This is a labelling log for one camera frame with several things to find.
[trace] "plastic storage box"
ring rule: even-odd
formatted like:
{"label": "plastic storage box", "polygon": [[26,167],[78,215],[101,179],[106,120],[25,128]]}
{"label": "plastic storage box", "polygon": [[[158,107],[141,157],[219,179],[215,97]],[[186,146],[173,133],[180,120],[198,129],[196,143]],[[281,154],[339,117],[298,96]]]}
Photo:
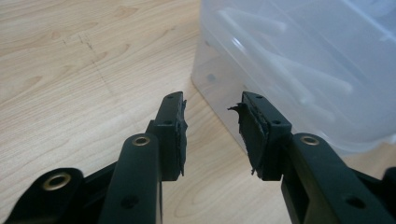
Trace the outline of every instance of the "plastic storage box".
{"label": "plastic storage box", "polygon": [[243,146],[242,91],[340,154],[396,142],[396,1],[203,0],[192,80]]}

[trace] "metal grommet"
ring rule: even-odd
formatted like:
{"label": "metal grommet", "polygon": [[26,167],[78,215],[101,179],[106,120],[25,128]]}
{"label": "metal grommet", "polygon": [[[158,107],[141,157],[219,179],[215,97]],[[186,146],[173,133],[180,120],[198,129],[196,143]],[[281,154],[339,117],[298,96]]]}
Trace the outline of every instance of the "metal grommet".
{"label": "metal grommet", "polygon": [[141,136],[141,137],[137,137],[136,139],[134,139],[133,144],[135,146],[138,147],[142,147],[145,146],[149,143],[149,138],[147,138],[146,136]]}
{"label": "metal grommet", "polygon": [[66,186],[71,179],[72,176],[65,172],[52,175],[46,180],[46,182],[44,182],[43,189],[48,191],[61,189]]}
{"label": "metal grommet", "polygon": [[319,140],[314,138],[314,137],[311,137],[311,136],[307,136],[307,135],[303,136],[303,137],[301,137],[300,140],[303,143],[305,143],[305,144],[307,144],[309,146],[317,146],[317,145],[319,145]]}

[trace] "black plastic bracket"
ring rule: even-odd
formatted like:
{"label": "black plastic bracket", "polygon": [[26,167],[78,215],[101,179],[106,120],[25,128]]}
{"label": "black plastic bracket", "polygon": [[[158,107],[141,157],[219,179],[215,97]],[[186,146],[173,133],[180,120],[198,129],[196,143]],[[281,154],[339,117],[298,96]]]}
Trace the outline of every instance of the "black plastic bracket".
{"label": "black plastic bracket", "polygon": [[258,94],[243,92],[231,109],[239,114],[253,172],[262,180],[283,175],[293,223],[395,223],[396,168],[382,181],[354,172],[320,137],[292,135],[291,124]]}
{"label": "black plastic bracket", "polygon": [[74,168],[40,176],[6,223],[162,223],[162,181],[175,181],[186,160],[183,92],[163,98],[146,133],[128,138],[119,160],[83,177]]}
{"label": "black plastic bracket", "polygon": [[291,124],[259,94],[244,91],[242,103],[229,108],[239,114],[239,132],[246,147],[252,173],[262,180],[280,180],[280,151],[291,138]]}

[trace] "light wood surface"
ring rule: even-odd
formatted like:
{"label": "light wood surface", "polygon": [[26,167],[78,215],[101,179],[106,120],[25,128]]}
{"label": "light wood surface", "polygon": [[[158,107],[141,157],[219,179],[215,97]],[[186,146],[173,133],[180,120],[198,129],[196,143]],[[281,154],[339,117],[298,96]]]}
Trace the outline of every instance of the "light wood surface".
{"label": "light wood surface", "polygon": [[[40,175],[89,175],[184,91],[186,174],[163,184],[164,223],[289,223],[279,183],[248,158],[191,83],[198,0],[0,1],[0,221]],[[395,146],[346,158],[381,177]]]}

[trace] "mounting hole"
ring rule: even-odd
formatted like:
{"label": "mounting hole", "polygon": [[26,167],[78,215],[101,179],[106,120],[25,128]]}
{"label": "mounting hole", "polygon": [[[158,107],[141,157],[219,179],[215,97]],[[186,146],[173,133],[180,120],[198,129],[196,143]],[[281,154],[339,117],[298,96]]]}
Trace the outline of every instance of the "mounting hole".
{"label": "mounting hole", "polygon": [[309,146],[319,145],[319,140],[311,136],[303,136],[301,137],[301,141]]}
{"label": "mounting hole", "polygon": [[345,197],[345,202],[353,207],[363,209],[366,207],[366,204],[358,197],[353,195],[348,195]]}
{"label": "mounting hole", "polygon": [[133,144],[134,144],[135,146],[139,146],[139,147],[145,146],[145,145],[147,145],[148,143],[149,143],[149,138],[147,138],[147,137],[137,137],[137,138],[134,139],[134,141],[133,141]]}
{"label": "mounting hole", "polygon": [[125,209],[133,208],[139,203],[139,198],[134,195],[125,196],[121,201],[121,206]]}
{"label": "mounting hole", "polygon": [[68,173],[62,172],[50,176],[43,184],[43,189],[47,191],[61,189],[70,182],[72,176]]}

